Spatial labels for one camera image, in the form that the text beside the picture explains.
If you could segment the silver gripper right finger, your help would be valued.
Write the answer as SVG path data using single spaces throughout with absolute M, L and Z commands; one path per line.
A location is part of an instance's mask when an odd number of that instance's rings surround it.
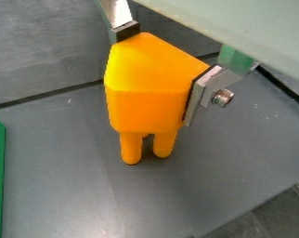
M 245 78 L 259 62 L 231 46 L 223 45 L 217 62 L 192 81 L 184 109 L 184 124 L 192 126 L 199 107 L 209 103 L 225 107 L 235 93 L 227 89 Z

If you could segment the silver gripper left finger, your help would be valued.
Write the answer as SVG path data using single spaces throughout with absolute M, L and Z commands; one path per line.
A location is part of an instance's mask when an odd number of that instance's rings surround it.
M 112 44 L 140 34 L 140 24 L 132 17 L 128 0 L 97 0 L 97 5 Z

